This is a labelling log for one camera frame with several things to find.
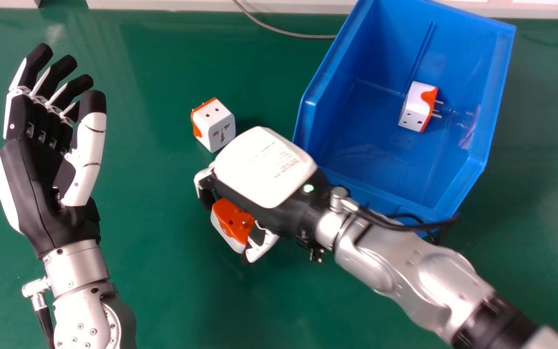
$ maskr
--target robotic hand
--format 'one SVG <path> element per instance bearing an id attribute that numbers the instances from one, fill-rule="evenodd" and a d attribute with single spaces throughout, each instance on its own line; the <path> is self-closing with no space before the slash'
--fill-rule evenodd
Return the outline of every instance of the robotic hand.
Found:
<path id="1" fill-rule="evenodd" d="M 413 233 L 449 221 L 407 226 L 359 205 L 270 129 L 236 137 L 194 182 L 213 225 L 246 263 L 279 237 L 295 239 L 312 260 L 332 252 L 343 269 L 454 348 L 558 349 L 555 331 L 502 300 L 464 257 Z"/>
<path id="2" fill-rule="evenodd" d="M 99 247 L 100 217 L 90 197 L 107 126 L 106 99 L 89 75 L 58 84 L 76 68 L 40 44 L 23 59 L 6 98 L 0 150 L 0 201 L 9 224 L 27 237 L 46 276 L 27 283 L 49 348 L 134 349 L 131 309 L 109 283 Z M 81 95 L 80 103 L 72 102 Z M 78 127 L 73 137 L 73 123 Z M 55 301 L 53 331 L 44 292 Z"/>

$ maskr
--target blue container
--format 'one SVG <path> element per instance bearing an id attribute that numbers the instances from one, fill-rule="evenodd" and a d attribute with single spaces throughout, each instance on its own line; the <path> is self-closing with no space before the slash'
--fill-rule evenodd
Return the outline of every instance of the blue container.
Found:
<path id="1" fill-rule="evenodd" d="M 293 141 L 374 210 L 451 217 L 485 168 L 514 32 L 429 0 L 360 0 L 303 95 Z M 414 80 L 445 102 L 423 133 L 397 125 Z"/>

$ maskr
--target black and white robotic hand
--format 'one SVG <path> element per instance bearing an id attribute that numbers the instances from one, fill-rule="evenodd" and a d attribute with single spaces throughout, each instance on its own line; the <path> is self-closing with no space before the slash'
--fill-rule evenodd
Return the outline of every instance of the black and white robotic hand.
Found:
<path id="1" fill-rule="evenodd" d="M 107 129 L 107 103 L 66 55 L 40 44 L 9 88 L 0 149 L 0 201 L 14 230 L 27 237 L 46 276 L 27 283 L 49 348 L 134 349 L 136 322 L 122 302 L 99 247 L 100 217 L 90 197 Z M 80 102 L 73 99 L 81 95 Z M 76 132 L 73 124 L 77 123 Z M 55 329 L 44 292 L 53 292 Z"/>
<path id="2" fill-rule="evenodd" d="M 312 260 L 332 252 L 343 269 L 454 348 L 558 349 L 555 331 L 498 296 L 467 259 L 414 234 L 449 221 L 403 225 L 359 205 L 268 128 L 236 137 L 193 181 L 213 225 L 245 262 L 268 252 L 275 237 L 296 240 Z"/>

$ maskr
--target green tabletop surface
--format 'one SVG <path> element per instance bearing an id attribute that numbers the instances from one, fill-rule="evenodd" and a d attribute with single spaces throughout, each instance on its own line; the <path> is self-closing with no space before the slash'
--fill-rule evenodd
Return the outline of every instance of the green tabletop surface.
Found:
<path id="1" fill-rule="evenodd" d="M 309 33 L 334 33 L 345 19 L 261 17 Z M 558 21 L 509 22 L 517 33 L 489 163 L 443 245 L 558 331 Z M 239 131 L 262 125 L 291 138 L 330 41 L 272 33 L 241 13 L 89 11 L 79 0 L 0 10 L 0 135 L 7 86 L 40 42 L 55 57 L 75 56 L 77 73 L 107 95 L 93 197 L 111 280 L 137 316 L 140 348 L 446 347 L 394 302 L 330 258 L 308 261 L 295 243 L 244 267 L 197 202 L 193 175 L 212 155 L 193 138 L 190 110 L 218 97 Z M 0 348 L 46 348 L 20 293 L 43 275 L 0 206 Z"/>

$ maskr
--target green indicator light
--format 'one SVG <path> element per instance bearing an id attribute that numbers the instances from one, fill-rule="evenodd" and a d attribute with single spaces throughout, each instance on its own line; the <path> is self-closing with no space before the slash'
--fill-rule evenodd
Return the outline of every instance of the green indicator light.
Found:
<path id="1" fill-rule="evenodd" d="M 314 190 L 314 186 L 313 185 L 304 185 L 303 186 L 303 192 L 306 193 L 310 193 Z"/>

